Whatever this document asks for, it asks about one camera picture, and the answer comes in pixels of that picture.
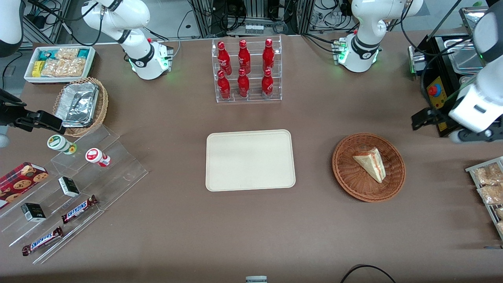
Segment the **white tray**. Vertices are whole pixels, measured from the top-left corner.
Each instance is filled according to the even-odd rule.
[[[35,61],[38,60],[38,57],[42,51],[47,50],[55,50],[59,48],[78,48],[78,49],[89,49],[89,54],[86,59],[86,64],[84,65],[84,70],[82,71],[82,76],[80,77],[63,77],[63,78],[51,78],[51,77],[32,77],[33,66],[35,65]],[[44,46],[37,47],[33,50],[33,55],[30,59],[30,63],[26,68],[25,72],[25,80],[32,84],[58,84],[58,83],[69,83],[79,79],[87,78],[89,75],[89,71],[91,70],[91,66],[93,65],[93,59],[95,56],[95,49],[90,46],[82,46],[82,45],[61,45],[61,46]]]
[[[290,188],[295,185],[292,136],[287,130],[212,133],[206,139],[210,191]]]

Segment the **emergency stop button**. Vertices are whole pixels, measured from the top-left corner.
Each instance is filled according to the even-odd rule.
[[[438,97],[440,95],[441,90],[442,87],[439,84],[434,84],[433,86],[428,88],[428,94],[433,97]]]

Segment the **sandwich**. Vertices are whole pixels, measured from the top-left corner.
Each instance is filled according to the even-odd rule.
[[[369,151],[357,152],[353,155],[353,159],[360,164],[374,180],[382,183],[386,177],[386,170],[382,164],[381,154],[377,148]]]

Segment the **red button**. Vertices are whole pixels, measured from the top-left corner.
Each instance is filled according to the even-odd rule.
[[[438,90],[437,86],[431,86],[428,88],[428,94],[431,96],[435,96],[438,91],[439,90]]]

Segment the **small black box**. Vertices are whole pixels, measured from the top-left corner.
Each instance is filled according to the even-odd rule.
[[[42,222],[45,220],[45,214],[39,204],[27,202],[21,206],[21,210],[28,221]]]
[[[63,193],[67,196],[76,197],[80,193],[75,185],[75,182],[68,177],[61,177],[58,179],[59,186],[63,190]]]

